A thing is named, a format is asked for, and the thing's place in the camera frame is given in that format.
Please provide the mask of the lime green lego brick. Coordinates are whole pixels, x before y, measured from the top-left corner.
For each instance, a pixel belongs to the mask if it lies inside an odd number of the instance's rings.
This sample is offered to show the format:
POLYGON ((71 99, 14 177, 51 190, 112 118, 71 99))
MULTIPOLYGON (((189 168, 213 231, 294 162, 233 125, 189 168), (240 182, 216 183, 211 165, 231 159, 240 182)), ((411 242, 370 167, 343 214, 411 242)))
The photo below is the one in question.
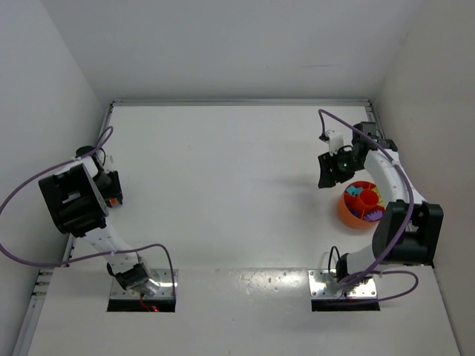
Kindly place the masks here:
POLYGON ((379 198, 379 204, 382 204, 382 203, 384 202, 384 200, 383 200, 383 198, 382 198, 382 195, 381 195, 379 189, 378 189, 377 187, 375 187, 375 188, 373 188, 372 190, 373 190, 373 191, 376 193, 376 195, 378 196, 378 198, 379 198))

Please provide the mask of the purple lego plate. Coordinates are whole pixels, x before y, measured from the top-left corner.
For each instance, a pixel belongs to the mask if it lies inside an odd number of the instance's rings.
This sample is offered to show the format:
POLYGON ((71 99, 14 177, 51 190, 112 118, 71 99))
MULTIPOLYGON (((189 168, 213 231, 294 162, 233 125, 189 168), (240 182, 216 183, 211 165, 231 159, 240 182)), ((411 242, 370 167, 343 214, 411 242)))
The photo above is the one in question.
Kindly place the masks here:
POLYGON ((384 210, 375 210, 365 214, 362 219, 366 222, 377 222, 379 221, 384 215, 384 210))

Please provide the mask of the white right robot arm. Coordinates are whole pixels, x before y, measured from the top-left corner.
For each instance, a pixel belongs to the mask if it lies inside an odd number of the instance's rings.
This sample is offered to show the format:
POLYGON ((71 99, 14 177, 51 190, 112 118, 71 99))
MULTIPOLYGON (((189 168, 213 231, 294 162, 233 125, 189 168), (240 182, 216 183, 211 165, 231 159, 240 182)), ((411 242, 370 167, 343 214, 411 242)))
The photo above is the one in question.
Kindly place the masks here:
POLYGON ((325 131, 321 141, 329 150, 318 158, 319 188, 332 188, 366 170, 378 187, 386 206, 365 203, 357 216, 364 218, 381 212, 371 244, 346 253, 336 263, 336 279, 354 284, 387 266, 432 264, 444 212, 429 203, 414 187, 402 165, 396 144, 377 136, 376 124, 360 122, 351 127, 352 142, 347 145, 338 133, 325 131))

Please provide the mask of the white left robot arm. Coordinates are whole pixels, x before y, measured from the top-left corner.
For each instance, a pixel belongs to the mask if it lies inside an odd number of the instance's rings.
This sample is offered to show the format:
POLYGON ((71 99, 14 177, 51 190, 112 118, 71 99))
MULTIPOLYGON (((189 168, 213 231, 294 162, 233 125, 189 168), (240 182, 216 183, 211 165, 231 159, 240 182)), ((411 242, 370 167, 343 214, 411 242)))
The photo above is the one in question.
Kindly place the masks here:
POLYGON ((92 146, 76 150, 75 160, 39 180, 52 220, 64 234, 82 238, 105 252, 108 273, 124 290, 151 297, 159 285, 139 253, 109 222, 109 208, 123 204, 117 171, 105 167, 92 146))

